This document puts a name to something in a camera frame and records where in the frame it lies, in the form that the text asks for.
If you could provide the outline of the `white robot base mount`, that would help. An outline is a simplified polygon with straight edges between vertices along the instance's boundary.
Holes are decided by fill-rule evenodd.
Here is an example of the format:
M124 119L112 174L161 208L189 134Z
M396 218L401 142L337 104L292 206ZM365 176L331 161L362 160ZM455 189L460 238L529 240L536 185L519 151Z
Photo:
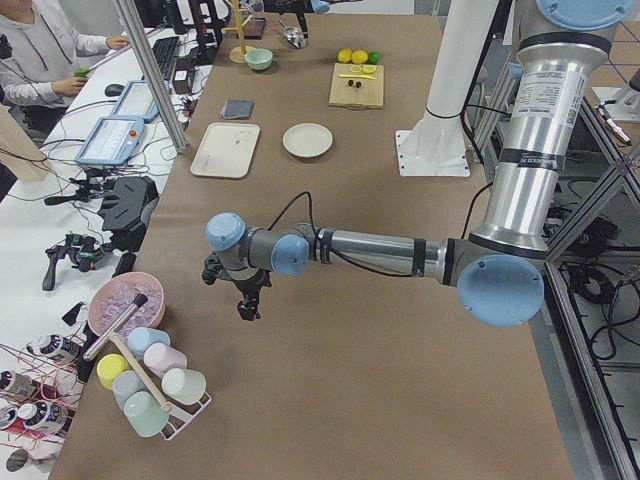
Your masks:
M403 177L467 177L463 118L485 44L509 1L453 1L445 22L424 115L410 130L396 132Z

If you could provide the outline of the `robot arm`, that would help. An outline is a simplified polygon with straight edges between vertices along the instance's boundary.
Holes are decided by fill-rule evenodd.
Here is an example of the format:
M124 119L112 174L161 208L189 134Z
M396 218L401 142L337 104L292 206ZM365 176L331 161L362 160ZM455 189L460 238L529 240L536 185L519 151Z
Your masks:
M303 37L309 37L307 14L328 13L333 4L358 2L358 0L263 0L263 10L267 13L293 13L296 15Z
M233 283L242 318L258 317L272 273L297 275L333 257L392 277L432 277L457 289L477 320L507 327L531 319L544 300L539 271L547 254L543 224L590 74L607 60L631 1L524 1L515 27L523 73L495 167L482 224L441 242L299 224L277 233L232 212L205 234L211 254L203 280Z

